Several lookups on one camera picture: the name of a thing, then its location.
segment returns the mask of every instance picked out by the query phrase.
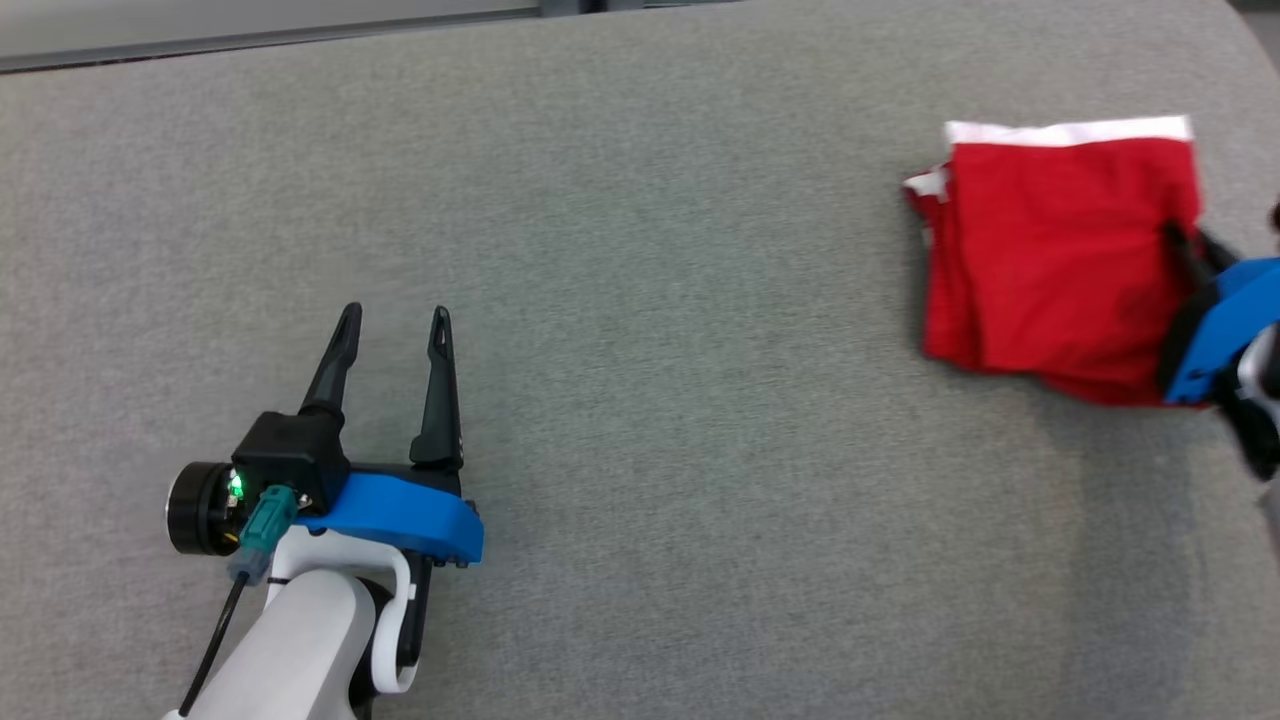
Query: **gray couch cushion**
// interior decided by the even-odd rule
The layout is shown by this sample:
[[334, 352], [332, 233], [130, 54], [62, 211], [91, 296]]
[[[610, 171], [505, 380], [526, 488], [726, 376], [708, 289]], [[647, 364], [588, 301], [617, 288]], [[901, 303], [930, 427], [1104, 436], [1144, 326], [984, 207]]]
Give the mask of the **gray couch cushion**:
[[[1271, 250], [1280, 83], [1215, 0], [771, 3], [0, 78], [0, 696], [175, 707], [227, 589], [183, 462], [348, 300], [398, 461], [453, 311], [483, 566], [408, 717], [1258, 717], [1280, 575], [1211, 415], [918, 352], [938, 128], [1190, 114]], [[242, 634], [261, 596], [250, 594]]]

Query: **black cable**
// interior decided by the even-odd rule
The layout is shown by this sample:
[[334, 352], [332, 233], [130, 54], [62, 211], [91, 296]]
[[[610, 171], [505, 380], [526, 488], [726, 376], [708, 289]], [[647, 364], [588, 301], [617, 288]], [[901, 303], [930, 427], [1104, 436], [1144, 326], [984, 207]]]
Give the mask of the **black cable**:
[[232, 612], [236, 612], [236, 603], [239, 602], [239, 596], [244, 591], [244, 583], [247, 582], [248, 573], [241, 573], [236, 575], [236, 582], [232, 583], [232, 592], [227, 596], [227, 603], [223, 605], [223, 614], [218, 616], [218, 625], [214, 626], [214, 637], [209, 638], [205, 659], [200, 661], [200, 669], [196, 670], [196, 678], [191, 682], [191, 689], [187, 691], [187, 697], [182, 700], [182, 706], [178, 707], [178, 715], [183, 717], [191, 714], [191, 706], [196, 705], [200, 688], [205, 687], [205, 679], [209, 678], [209, 671], [214, 667], [218, 648], [223, 644], [223, 635], [227, 634], [227, 626], [232, 623]]

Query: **teal connector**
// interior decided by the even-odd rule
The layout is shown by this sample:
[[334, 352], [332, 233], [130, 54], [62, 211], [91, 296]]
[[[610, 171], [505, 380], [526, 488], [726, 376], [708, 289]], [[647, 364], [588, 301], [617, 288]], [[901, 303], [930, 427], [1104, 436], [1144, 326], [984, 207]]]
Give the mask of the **teal connector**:
[[239, 536], [239, 550], [232, 555], [227, 573], [234, 580], [241, 573], [248, 574], [248, 585], [262, 582], [271, 565], [275, 546], [298, 519], [298, 498], [293, 488], [271, 486], [257, 498], [253, 514]]

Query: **white stripe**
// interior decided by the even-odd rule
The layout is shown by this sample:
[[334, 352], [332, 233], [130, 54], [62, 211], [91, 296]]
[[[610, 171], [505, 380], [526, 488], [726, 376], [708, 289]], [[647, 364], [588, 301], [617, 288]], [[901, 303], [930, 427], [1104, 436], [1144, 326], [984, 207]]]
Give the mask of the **white stripe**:
[[959, 143], [1020, 145], [1028, 147], [1070, 147], [1088, 142], [1157, 137], [1190, 142], [1192, 128], [1187, 115], [1167, 118], [1132, 118], [1096, 123], [1064, 123], [1043, 128], [1010, 128], [983, 123], [948, 122], [947, 147]]
[[915, 195], [933, 195], [940, 201], [947, 201], [947, 169], [934, 165], [932, 170], [919, 176], [909, 177], [902, 182]]

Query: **red cloth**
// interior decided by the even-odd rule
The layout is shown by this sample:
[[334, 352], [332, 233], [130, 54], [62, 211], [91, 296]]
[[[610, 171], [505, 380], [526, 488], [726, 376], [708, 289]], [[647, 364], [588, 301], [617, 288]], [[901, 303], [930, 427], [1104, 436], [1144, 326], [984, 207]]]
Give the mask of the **red cloth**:
[[1185, 118], [947, 123], [947, 137], [950, 163], [906, 182], [933, 237], [925, 354], [1161, 404], [1160, 346], [1193, 290], [1161, 227], [1199, 215]]

